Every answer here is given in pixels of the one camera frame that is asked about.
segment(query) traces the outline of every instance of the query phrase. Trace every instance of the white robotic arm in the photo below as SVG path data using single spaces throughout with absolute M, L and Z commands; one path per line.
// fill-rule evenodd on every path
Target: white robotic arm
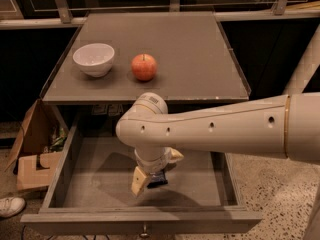
M 138 195 L 150 173 L 163 169 L 179 148 L 317 163 L 319 111 L 320 93 L 312 93 L 168 114 L 160 96 L 145 93 L 119 120 L 116 133 L 135 147 L 139 166 L 132 190 Z

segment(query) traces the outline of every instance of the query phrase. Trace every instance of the speckled floor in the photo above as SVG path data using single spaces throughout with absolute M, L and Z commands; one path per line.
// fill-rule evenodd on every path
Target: speckled floor
M 12 218 L 0 219 L 0 240 L 21 239 L 20 218 L 24 213 L 37 213 L 45 192 L 17 192 L 12 168 L 4 172 L 9 149 L 0 149 L 0 198 L 22 196 L 25 210 Z M 261 211 L 263 220 L 246 234 L 161 235 L 149 239 L 167 240 L 292 240 L 302 239 L 319 184 L 320 166 L 235 154 L 233 156 L 237 183 L 248 210 Z M 48 239 L 25 228 L 24 239 Z M 54 236 L 50 239 L 80 240 L 83 236 Z M 109 236 L 111 240 L 139 239 L 138 236 Z M 96 239 L 107 239 L 97 236 Z

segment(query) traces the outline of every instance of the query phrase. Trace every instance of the white sneaker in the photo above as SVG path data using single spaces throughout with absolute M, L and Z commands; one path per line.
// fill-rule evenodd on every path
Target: white sneaker
M 26 202 L 20 197 L 7 197 L 0 199 L 0 217 L 9 218 L 21 212 Z

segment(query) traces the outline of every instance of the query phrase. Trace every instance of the terrazzo floor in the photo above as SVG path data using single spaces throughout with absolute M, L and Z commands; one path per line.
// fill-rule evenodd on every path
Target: terrazzo floor
M 13 168 L 4 171 L 10 149 L 0 149 L 0 198 L 21 196 L 27 201 L 19 215 L 0 218 L 0 240 L 18 240 L 23 226 L 22 214 L 37 213 L 45 192 L 17 192 Z M 149 239 L 167 240 L 293 240 L 302 239 L 312 210 L 320 179 L 320 166 L 247 155 L 233 155 L 236 180 L 248 210 L 261 211 L 263 220 L 246 234 L 154 235 Z M 25 240 L 48 239 L 31 228 Z M 94 236 L 53 236 L 57 240 L 94 239 Z M 97 236 L 96 239 L 107 239 Z M 110 235 L 111 240 L 134 240 L 138 236 Z

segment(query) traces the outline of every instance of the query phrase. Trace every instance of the gray tabletop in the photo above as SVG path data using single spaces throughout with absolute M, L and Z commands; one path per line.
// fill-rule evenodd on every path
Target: gray tabletop
M 115 51 L 111 71 L 101 78 L 82 73 L 73 53 L 90 43 Z M 133 57 L 152 55 L 158 72 L 139 82 L 131 72 Z M 211 12 L 91 13 L 43 100 L 48 104 L 134 102 L 155 92 L 167 102 L 243 101 L 248 92 Z

